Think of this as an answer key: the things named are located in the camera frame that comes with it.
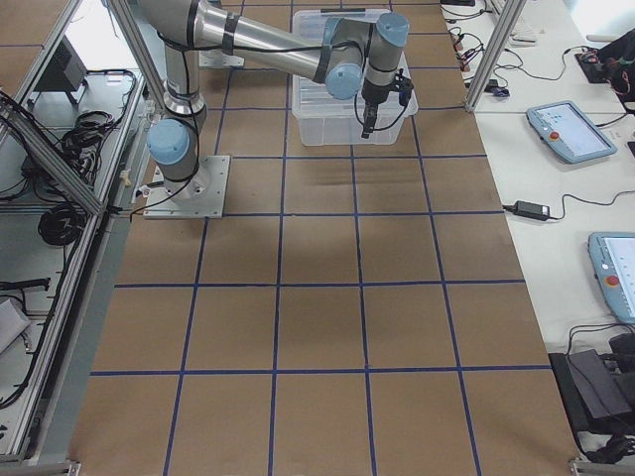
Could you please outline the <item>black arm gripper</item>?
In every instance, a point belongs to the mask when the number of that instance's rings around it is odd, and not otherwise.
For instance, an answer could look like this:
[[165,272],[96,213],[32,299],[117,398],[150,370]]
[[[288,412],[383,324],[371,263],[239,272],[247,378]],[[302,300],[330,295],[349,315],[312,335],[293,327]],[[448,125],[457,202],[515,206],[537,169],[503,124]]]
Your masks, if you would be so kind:
[[361,135],[363,139],[369,139],[374,132],[379,106],[387,100],[392,89],[393,86],[391,83],[386,85],[377,85],[370,80],[365,80],[363,82],[361,89],[362,98],[365,102]]

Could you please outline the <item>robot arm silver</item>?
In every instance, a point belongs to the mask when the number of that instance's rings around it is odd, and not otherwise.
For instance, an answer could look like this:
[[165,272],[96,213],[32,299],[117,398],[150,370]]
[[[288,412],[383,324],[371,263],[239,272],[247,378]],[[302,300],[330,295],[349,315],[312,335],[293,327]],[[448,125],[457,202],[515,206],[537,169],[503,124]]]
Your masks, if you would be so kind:
[[199,145],[206,118],[198,72],[203,51],[307,78],[337,100],[363,99],[354,111],[364,139],[381,131],[379,108],[391,94],[402,108],[412,97],[412,81],[399,66],[410,25],[398,13],[374,22],[329,18],[320,42],[313,42],[207,1],[142,1],[139,8],[165,46],[167,116],[150,129],[147,147],[169,197],[199,196],[207,186]]

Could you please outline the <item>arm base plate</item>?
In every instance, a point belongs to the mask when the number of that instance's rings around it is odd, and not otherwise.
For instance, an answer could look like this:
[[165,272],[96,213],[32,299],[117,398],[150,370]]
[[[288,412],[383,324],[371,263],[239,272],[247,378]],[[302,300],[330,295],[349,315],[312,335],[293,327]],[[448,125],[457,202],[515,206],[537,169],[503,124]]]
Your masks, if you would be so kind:
[[170,196],[179,187],[168,182],[151,188],[147,193],[143,216],[147,219],[221,218],[224,210],[230,157],[206,156],[199,161],[199,170],[188,186]]

